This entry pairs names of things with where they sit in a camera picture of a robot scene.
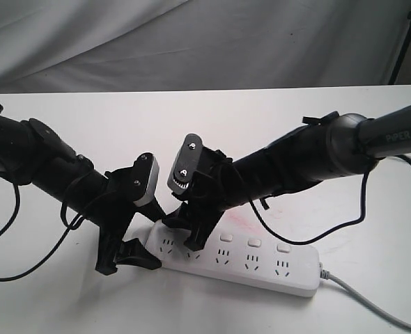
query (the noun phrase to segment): table surface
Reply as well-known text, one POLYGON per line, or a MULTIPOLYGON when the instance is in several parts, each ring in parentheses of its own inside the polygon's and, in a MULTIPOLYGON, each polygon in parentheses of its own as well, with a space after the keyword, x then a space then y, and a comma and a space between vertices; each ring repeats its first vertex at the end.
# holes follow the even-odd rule
MULTIPOLYGON (((47 123, 100 172, 132 165, 142 152, 160 164, 156 196, 170 212, 179 202, 166 186, 188 133, 240 158, 330 111, 378 117, 411 104, 411 86, 303 88, 164 93, 0 95, 3 114, 47 123)), ((360 176, 326 181, 270 201, 269 224, 291 239, 313 237, 359 214, 360 176)), ((17 221, 0 239, 0 276, 23 272, 64 228, 60 205, 34 186, 21 189, 17 221)), ((377 305, 411 323, 411 168, 386 159, 371 174, 362 224, 317 242, 326 269, 377 305)), ((13 208, 12 186, 0 179, 0 227, 13 208)), ((220 224, 263 228, 248 205, 220 224)), ((150 222, 137 215, 127 237, 150 222)), ((0 333, 400 333, 332 283, 312 299, 166 269, 94 270, 98 228, 85 222, 34 274, 0 283, 0 333)))

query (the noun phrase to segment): power strip switch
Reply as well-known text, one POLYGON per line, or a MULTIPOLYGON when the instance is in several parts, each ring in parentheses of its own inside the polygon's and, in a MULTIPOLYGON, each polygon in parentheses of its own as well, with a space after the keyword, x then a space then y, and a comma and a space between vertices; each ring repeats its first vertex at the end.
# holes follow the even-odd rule
POLYGON ((320 284, 320 260, 312 246, 291 246, 271 237, 215 228, 203 250, 183 246, 188 232, 157 222, 146 248, 164 268, 312 297, 320 284))

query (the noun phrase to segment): white power strip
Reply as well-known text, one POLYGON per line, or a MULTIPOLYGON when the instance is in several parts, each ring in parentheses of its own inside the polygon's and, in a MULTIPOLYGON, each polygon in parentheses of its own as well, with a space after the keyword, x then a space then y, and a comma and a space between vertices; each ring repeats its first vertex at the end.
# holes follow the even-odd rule
POLYGON ((290 246, 215 228, 203 250, 183 246, 188 231, 157 222, 146 248, 168 269, 227 280, 297 296, 312 297, 320 284, 320 261, 312 246, 290 246))

